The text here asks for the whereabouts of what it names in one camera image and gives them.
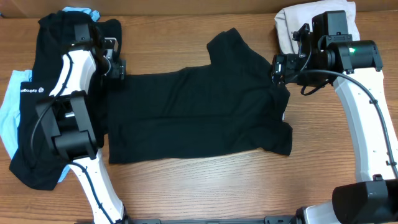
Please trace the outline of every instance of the light blue cloth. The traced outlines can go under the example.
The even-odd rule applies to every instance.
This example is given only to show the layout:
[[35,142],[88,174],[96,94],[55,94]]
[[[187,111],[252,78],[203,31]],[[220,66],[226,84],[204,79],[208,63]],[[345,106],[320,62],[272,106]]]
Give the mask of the light blue cloth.
[[89,8],[79,8],[79,7],[64,7],[62,9],[64,12],[70,12],[70,11],[78,11],[78,12],[84,12],[85,14],[88,14],[91,16],[91,19],[96,22],[98,19],[100,19],[100,13],[97,10],[92,11]]
[[[0,108],[0,136],[11,159],[18,149],[18,126],[21,120],[21,113],[19,112],[21,83],[31,81],[31,70],[12,71],[6,95]],[[68,172],[69,166],[65,166],[58,182],[63,181]]]

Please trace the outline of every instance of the white towel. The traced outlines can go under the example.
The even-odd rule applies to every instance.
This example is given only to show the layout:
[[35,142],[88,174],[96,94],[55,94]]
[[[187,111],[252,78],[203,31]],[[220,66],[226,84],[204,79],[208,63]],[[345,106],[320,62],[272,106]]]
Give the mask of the white towel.
[[336,10],[346,11],[348,32],[353,35],[353,40],[359,40],[358,28],[355,25],[355,2],[347,2],[347,0],[310,2],[286,7],[275,16],[275,26],[282,53],[297,54],[299,52],[299,46],[293,40],[292,32],[298,31],[305,23],[310,24],[312,31],[311,23],[314,16]]

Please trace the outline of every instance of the black cloth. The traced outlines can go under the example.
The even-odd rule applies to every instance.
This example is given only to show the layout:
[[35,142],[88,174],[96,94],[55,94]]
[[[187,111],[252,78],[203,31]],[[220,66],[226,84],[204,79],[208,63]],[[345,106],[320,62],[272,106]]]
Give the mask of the black cloth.
[[[10,164],[11,172],[27,186],[38,190],[52,190],[65,167],[66,162],[54,156],[45,144],[41,125],[34,138],[34,151],[37,161],[30,150],[30,137],[38,116],[35,112],[36,102],[45,98],[58,82],[62,70],[64,54],[62,46],[75,40],[75,24],[92,24],[96,26],[104,37],[115,37],[119,42],[119,57],[121,49],[121,25],[116,19],[106,22],[93,22],[91,17],[82,12],[58,12],[50,14],[39,21],[40,29],[37,35],[36,58],[32,69],[32,83],[21,84],[21,90],[36,90],[36,92],[21,91],[21,122],[18,127],[18,150]],[[90,85],[89,107],[96,111],[94,114],[100,120],[102,130],[106,130],[106,100],[105,92],[98,87],[98,83]]]
[[262,147],[289,155],[290,93],[236,29],[208,45],[211,65],[130,75],[108,93],[109,162],[219,156]]
[[[14,175],[33,189],[52,190],[66,164],[49,151],[40,126],[34,161],[30,136],[38,118],[36,102],[58,81],[62,45],[74,40],[73,26],[82,23],[93,22],[82,12],[58,12],[39,21],[32,83],[21,85],[19,148],[10,165]],[[117,38],[120,52],[119,21],[96,26],[105,37]],[[108,100],[97,83],[90,85],[90,108],[103,132],[109,132],[111,163],[217,156],[257,147],[290,154],[292,128],[282,122],[289,92],[272,85],[269,63],[235,29],[216,36],[208,50],[211,65],[127,76],[124,88],[108,91]]]
[[21,83],[21,121],[18,127],[18,150],[12,158],[10,170],[24,184],[33,189],[52,190],[60,178],[66,162],[49,151],[41,125],[34,138],[36,161],[30,150],[30,137],[39,118],[36,102],[47,97],[58,79]]

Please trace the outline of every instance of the black cable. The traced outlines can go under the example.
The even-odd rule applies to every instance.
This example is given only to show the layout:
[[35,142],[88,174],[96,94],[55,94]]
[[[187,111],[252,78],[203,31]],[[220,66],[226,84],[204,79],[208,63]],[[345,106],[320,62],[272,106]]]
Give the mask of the black cable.
[[303,67],[300,69],[300,72],[301,72],[302,70],[304,70],[304,68],[307,66],[308,62],[310,61],[311,55],[312,55],[312,46],[311,46],[311,44],[310,44],[310,53],[309,53],[309,55],[308,55],[307,61],[305,61],[305,64],[304,64]]
[[323,39],[325,39],[326,37],[327,37],[327,35],[323,35],[319,38],[318,43],[317,43],[318,52],[321,52],[321,43],[322,43]]
[[93,181],[91,180],[90,175],[88,175],[87,168],[84,168],[82,165],[80,165],[80,164],[78,164],[78,163],[76,163],[76,162],[70,162],[70,163],[68,163],[68,164],[69,164],[69,165],[77,166],[77,167],[79,167],[79,168],[81,169],[81,171],[83,171],[83,173],[84,173],[84,174],[86,175],[86,177],[87,177],[88,183],[90,184],[91,191],[92,191],[92,193],[93,193],[95,202],[98,204],[98,208],[101,209],[101,211],[104,213],[104,215],[106,216],[106,218],[108,219],[108,221],[109,221],[111,224],[114,224],[113,221],[112,221],[112,219],[111,219],[111,217],[110,217],[110,216],[108,215],[108,213],[105,211],[104,207],[102,206],[102,203],[101,203],[100,200],[98,199],[98,196],[97,196],[97,194],[96,194],[96,192],[95,192],[95,189],[94,189]]
[[37,158],[36,158],[36,154],[34,151],[33,143],[34,143],[34,136],[35,136],[36,130],[39,127],[39,124],[42,122],[43,117],[46,114],[46,112],[52,107],[52,105],[55,103],[55,101],[60,97],[60,95],[63,93],[63,91],[67,87],[67,83],[69,81],[70,74],[72,73],[73,60],[70,57],[69,53],[67,53],[67,56],[69,58],[69,71],[68,71],[68,74],[67,74],[67,77],[66,77],[64,83],[62,84],[61,90],[55,95],[54,98],[52,98],[51,102],[47,105],[47,107],[40,114],[40,116],[37,119],[37,122],[35,124],[35,127],[33,128],[32,135],[30,136],[30,150],[32,151],[32,156],[33,156],[35,163],[37,162]]
[[301,55],[302,49],[303,49],[303,42],[301,41],[301,36],[300,36],[300,47],[298,48],[298,56]]
[[386,121],[384,120],[383,114],[381,113],[381,109],[380,109],[380,106],[377,103],[377,99],[375,99],[373,97],[372,93],[365,86],[363,86],[360,82],[358,82],[354,78],[351,78],[350,76],[342,74],[342,73],[332,72],[332,71],[328,71],[328,70],[313,69],[313,70],[301,71],[299,73],[299,75],[306,74],[306,73],[324,73],[324,74],[327,74],[327,75],[333,75],[335,77],[345,78],[345,79],[351,81],[352,83],[354,83],[355,85],[359,86],[360,89],[362,89],[367,94],[367,96],[371,99],[371,103],[374,105],[374,107],[375,107],[375,109],[377,111],[377,114],[379,115],[381,127],[382,127],[383,133],[384,133],[384,140],[386,141],[387,154],[388,154],[388,157],[389,157],[389,160],[390,160],[389,162],[390,162],[390,165],[392,167],[392,170],[394,171],[394,175],[395,175],[396,179],[398,179],[398,170],[397,170],[397,167],[396,167],[397,163],[394,160],[394,157],[392,155],[392,149],[391,149],[390,139],[389,139],[389,136],[388,136]]
[[322,84],[320,84],[319,86],[315,87],[314,89],[312,89],[311,91],[309,91],[308,93],[304,93],[304,90],[307,86],[303,86],[303,88],[301,89],[301,95],[303,96],[309,96],[312,93],[315,93],[316,91],[318,91],[319,89],[323,88],[325,85],[327,85],[329,83],[329,81],[325,81]]

